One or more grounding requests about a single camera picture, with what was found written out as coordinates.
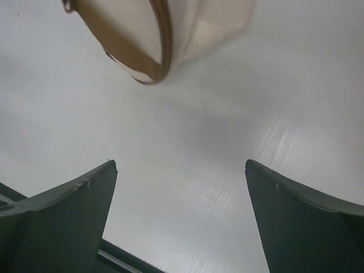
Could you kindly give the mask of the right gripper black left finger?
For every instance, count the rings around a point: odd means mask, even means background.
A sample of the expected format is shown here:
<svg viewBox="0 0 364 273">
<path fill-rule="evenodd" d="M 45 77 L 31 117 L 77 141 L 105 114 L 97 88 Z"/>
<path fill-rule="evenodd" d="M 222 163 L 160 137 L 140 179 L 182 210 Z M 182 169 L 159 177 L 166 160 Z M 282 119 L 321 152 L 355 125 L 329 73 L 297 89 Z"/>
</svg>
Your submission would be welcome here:
<svg viewBox="0 0 364 273">
<path fill-rule="evenodd" d="M 1 272 L 91 272 L 117 179 L 114 160 L 1 206 Z"/>
</svg>

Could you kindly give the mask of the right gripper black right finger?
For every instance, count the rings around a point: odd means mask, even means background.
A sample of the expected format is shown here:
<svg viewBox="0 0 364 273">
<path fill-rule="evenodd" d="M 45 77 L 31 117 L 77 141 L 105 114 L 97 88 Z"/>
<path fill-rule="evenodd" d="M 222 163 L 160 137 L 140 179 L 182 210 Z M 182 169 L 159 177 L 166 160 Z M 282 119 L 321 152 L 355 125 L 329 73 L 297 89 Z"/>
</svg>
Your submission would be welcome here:
<svg viewBox="0 0 364 273">
<path fill-rule="evenodd" d="M 248 160 L 245 175 L 270 272 L 363 272 L 363 206 Z"/>
</svg>

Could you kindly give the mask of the beige round mesh laundry bag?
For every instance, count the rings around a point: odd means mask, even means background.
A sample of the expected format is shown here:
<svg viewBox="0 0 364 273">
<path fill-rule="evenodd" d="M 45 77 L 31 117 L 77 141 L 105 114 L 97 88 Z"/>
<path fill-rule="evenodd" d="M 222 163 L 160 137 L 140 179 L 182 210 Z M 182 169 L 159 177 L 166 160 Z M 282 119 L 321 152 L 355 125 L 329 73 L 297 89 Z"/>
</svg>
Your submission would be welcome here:
<svg viewBox="0 0 364 273">
<path fill-rule="evenodd" d="M 106 55 L 142 84 L 241 34 L 254 1 L 63 1 L 78 13 Z"/>
</svg>

